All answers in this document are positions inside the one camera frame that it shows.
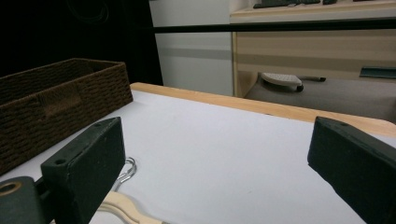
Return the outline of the brown woven basket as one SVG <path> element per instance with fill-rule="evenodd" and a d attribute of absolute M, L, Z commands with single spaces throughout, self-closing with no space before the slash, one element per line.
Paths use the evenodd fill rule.
<path fill-rule="evenodd" d="M 126 64 L 74 58 L 0 78 L 0 176 L 131 103 Z"/>

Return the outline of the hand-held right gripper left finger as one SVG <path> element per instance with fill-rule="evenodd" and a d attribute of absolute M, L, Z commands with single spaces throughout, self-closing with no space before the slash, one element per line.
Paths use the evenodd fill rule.
<path fill-rule="evenodd" d="M 94 123 L 41 164 L 56 224 L 89 224 L 125 163 L 121 118 Z"/>

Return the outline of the black curtain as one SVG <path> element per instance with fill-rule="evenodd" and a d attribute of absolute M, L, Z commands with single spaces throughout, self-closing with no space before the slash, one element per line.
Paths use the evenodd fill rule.
<path fill-rule="evenodd" d="M 162 85 L 149 0 L 0 0 L 0 77 L 71 58 L 124 62 Z"/>

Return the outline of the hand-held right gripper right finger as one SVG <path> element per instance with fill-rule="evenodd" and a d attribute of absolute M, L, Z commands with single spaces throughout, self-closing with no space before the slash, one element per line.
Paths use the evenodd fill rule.
<path fill-rule="evenodd" d="M 367 224 L 396 224 L 396 148 L 349 124 L 317 117 L 307 155 Z"/>

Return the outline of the white table sheet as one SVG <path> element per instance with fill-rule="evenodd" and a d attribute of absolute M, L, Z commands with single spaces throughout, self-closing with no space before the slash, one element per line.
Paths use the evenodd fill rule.
<path fill-rule="evenodd" d="M 134 87 L 128 105 L 0 176 L 0 224 L 54 223 L 41 164 L 94 123 L 121 118 L 120 186 L 171 224 L 364 224 L 307 161 L 318 111 L 202 92 Z M 98 209 L 89 223 L 124 224 Z"/>

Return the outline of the beige wooden clothes hanger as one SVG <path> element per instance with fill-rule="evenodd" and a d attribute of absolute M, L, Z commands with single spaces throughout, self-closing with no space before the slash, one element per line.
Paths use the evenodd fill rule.
<path fill-rule="evenodd" d="M 98 210 L 115 215 L 124 224 L 169 224 L 163 220 L 143 215 L 128 196 L 119 192 L 120 186 L 131 179 L 136 172 L 137 164 L 134 158 L 127 157 L 124 167 Z"/>

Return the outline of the black keyboard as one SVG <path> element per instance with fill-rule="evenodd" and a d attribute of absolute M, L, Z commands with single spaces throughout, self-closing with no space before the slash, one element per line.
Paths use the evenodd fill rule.
<path fill-rule="evenodd" d="M 320 0 L 261 0 L 260 3 L 255 4 L 253 7 L 269 8 L 269 7 L 295 7 L 298 5 L 312 5 L 319 4 Z"/>

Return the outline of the black horizontal frame bar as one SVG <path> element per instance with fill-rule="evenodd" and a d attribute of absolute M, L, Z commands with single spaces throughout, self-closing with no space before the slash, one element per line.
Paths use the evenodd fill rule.
<path fill-rule="evenodd" d="M 294 32 L 396 29 L 396 17 L 330 21 L 279 21 L 233 24 L 152 27 L 155 34 L 226 33 L 226 32 Z"/>

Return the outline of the grey office chair base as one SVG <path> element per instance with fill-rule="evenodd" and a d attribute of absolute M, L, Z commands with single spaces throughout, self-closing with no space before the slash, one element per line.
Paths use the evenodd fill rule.
<path fill-rule="evenodd" d="M 304 84 L 302 82 L 302 77 L 297 77 L 295 75 L 285 75 L 276 73 L 259 72 L 259 77 L 268 83 L 282 86 L 282 87 L 294 87 L 297 92 L 304 90 Z"/>

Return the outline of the light wooden desk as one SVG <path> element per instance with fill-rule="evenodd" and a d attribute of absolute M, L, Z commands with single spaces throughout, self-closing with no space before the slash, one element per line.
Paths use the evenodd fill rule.
<path fill-rule="evenodd" d="M 363 80 L 364 67 L 396 68 L 396 0 L 246 7 L 230 15 L 232 24 L 288 21 L 318 29 L 232 34 L 235 96 L 245 96 L 259 72 Z"/>

